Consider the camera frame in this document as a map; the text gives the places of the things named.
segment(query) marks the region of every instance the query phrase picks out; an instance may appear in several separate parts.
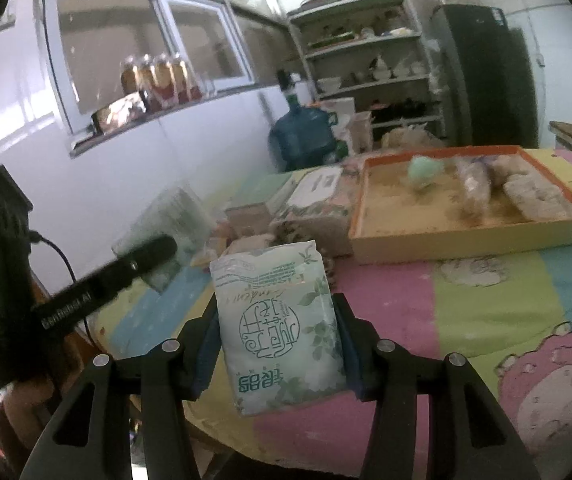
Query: jar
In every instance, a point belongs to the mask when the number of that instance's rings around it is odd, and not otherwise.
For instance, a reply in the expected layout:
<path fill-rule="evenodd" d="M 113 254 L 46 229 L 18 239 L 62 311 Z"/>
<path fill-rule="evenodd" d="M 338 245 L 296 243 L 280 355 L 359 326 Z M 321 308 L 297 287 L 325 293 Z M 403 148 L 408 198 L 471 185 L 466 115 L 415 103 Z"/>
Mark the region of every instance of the jar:
<path fill-rule="evenodd" d="M 139 65 L 141 89 L 145 90 L 146 94 L 148 95 L 148 110 L 152 113 L 159 112 L 162 107 L 153 92 L 155 87 L 155 67 L 153 64 L 153 59 L 148 54 L 146 54 L 145 56 L 141 57 Z"/>
<path fill-rule="evenodd" d="M 175 89 L 179 104 L 192 101 L 199 101 L 202 92 L 198 86 L 197 79 L 190 67 L 182 59 L 181 54 L 175 54 L 171 62 L 173 76 L 175 77 Z"/>
<path fill-rule="evenodd" d="M 124 95 L 132 94 L 141 88 L 140 66 L 133 56 L 122 61 L 122 89 Z"/>
<path fill-rule="evenodd" d="M 175 90 L 173 67 L 166 54 L 160 54 L 153 60 L 153 97 L 162 110 L 168 110 L 178 104 Z"/>

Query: green toy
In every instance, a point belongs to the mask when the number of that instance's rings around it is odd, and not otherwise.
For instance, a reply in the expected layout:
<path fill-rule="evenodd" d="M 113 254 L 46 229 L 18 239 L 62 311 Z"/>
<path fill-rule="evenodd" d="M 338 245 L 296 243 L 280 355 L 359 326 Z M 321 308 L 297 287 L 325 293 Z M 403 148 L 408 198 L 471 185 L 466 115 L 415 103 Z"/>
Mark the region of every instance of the green toy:
<path fill-rule="evenodd" d="M 415 190 L 430 186 L 444 172 L 444 163 L 429 156 L 415 155 L 408 165 L 408 184 Z"/>

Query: wooden tray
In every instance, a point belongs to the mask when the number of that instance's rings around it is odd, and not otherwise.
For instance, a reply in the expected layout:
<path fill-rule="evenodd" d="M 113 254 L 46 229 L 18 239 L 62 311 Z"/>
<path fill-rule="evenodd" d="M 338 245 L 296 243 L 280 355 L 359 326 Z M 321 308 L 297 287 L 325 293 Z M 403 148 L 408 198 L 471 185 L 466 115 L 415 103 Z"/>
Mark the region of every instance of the wooden tray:
<path fill-rule="evenodd" d="M 400 179 L 415 155 L 519 155 L 559 187 L 572 205 L 572 191 L 519 146 L 467 146 L 368 158 L 349 232 L 359 263 L 444 260 L 572 244 L 572 218 L 528 221 L 501 191 L 493 193 L 483 224 L 463 217 L 456 201 L 459 184 L 452 171 L 425 192 L 409 191 Z"/>

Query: black refrigerator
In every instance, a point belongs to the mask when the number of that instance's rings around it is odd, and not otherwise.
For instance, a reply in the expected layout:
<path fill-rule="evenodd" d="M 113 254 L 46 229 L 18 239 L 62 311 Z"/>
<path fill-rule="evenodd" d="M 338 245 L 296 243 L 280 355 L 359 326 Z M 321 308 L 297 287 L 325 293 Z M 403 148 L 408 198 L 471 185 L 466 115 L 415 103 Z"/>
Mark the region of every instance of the black refrigerator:
<path fill-rule="evenodd" d="M 455 146 L 538 143 L 537 103 L 521 29 L 501 9 L 444 5 L 431 24 L 452 98 Z"/>

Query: black cable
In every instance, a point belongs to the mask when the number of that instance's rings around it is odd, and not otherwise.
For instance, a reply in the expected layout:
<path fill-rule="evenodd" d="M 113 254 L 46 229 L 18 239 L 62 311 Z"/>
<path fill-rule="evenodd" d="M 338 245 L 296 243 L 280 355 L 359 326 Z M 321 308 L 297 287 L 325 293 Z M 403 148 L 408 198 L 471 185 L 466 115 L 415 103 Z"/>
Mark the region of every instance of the black cable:
<path fill-rule="evenodd" d="M 51 242 L 50 240 L 48 240 L 48 238 L 45 238 L 44 236 L 39 234 L 37 231 L 30 231 L 29 232 L 29 238 L 31 240 L 31 243 L 33 243 L 33 244 L 36 244 L 38 242 L 44 242 L 46 245 L 53 248 L 55 250 L 55 252 L 61 257 L 61 259 L 64 260 L 64 264 L 66 265 L 66 268 L 68 269 L 68 273 L 70 274 L 70 279 L 73 280 L 73 283 L 75 283 L 77 281 L 77 278 L 75 277 L 75 273 L 73 272 L 73 267 L 71 267 L 70 262 L 69 262 L 68 258 L 66 257 L 66 254 L 64 254 L 63 251 L 59 247 L 57 247 L 57 244 L 55 244 L 54 242 Z M 84 329 L 86 330 L 86 335 L 88 336 L 90 343 L 95 347 L 95 349 L 97 351 L 101 352 L 101 350 L 99 349 L 99 346 L 97 345 L 97 343 L 95 343 L 95 340 L 90 335 L 90 329 L 88 327 L 88 320 L 86 319 L 86 316 L 84 316 Z"/>

